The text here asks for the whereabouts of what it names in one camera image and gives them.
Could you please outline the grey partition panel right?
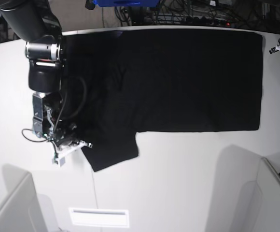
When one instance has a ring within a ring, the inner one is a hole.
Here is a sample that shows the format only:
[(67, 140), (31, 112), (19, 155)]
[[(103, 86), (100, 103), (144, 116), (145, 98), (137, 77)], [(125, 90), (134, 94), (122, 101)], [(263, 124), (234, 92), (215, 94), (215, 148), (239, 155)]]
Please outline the grey partition panel right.
[(244, 213), (241, 232), (280, 232), (280, 176), (263, 158)]

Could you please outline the black power strip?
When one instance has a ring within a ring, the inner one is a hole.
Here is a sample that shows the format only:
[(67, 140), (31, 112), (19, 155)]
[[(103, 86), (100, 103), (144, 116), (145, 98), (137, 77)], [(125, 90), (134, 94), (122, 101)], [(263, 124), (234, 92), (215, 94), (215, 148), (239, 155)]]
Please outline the black power strip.
[(208, 18), (208, 17), (198, 17), (198, 16), (188, 16), (184, 21), (187, 25), (196, 25), (196, 26), (213, 26), (213, 27), (230, 27), (231, 23), (223, 19), (217, 18)]

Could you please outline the blue box behind table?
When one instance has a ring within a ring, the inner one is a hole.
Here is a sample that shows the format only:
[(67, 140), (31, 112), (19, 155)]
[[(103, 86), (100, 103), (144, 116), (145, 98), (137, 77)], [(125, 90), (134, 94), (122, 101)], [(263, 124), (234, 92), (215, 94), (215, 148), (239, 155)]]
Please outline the blue box behind table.
[(155, 7), (159, 0), (94, 0), (93, 3), (99, 7)]

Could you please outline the grey partition panel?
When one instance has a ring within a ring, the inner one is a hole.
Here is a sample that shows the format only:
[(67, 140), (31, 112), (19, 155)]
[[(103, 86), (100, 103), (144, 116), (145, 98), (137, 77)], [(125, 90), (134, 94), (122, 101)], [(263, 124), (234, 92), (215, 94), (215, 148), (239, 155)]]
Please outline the grey partition panel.
[(244, 213), (241, 232), (280, 232), (280, 176), (263, 158)]
[(5, 164), (7, 195), (0, 203), (0, 232), (47, 232), (32, 173)]

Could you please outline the grey partition panel left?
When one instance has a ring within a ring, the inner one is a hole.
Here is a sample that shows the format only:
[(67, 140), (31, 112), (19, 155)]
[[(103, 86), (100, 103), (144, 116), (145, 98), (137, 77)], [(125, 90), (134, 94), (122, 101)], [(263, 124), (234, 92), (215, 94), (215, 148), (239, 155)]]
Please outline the grey partition panel left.
[(0, 232), (47, 232), (32, 173), (5, 164), (7, 195), (0, 203)]

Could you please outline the black T-shirt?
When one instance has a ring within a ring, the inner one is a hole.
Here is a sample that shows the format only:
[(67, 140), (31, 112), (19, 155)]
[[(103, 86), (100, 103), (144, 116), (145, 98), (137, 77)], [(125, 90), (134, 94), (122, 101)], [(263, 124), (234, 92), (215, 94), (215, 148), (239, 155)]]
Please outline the black T-shirt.
[(106, 31), (66, 37), (83, 154), (97, 172), (136, 158), (138, 132), (256, 131), (263, 37), (209, 29)]

